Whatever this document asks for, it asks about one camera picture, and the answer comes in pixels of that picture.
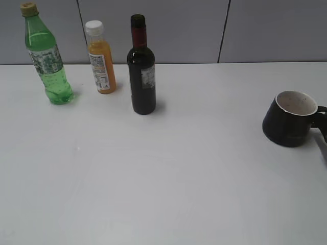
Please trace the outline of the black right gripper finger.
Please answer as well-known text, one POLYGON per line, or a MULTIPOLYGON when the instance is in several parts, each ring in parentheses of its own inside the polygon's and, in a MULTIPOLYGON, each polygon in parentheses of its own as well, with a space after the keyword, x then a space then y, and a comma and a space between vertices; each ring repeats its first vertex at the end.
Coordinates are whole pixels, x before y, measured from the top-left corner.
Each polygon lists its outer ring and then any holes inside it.
POLYGON ((314 122, 313 123, 313 128, 318 128, 324 138, 324 141, 327 142, 327 137, 326 137, 326 123, 324 122, 314 122))

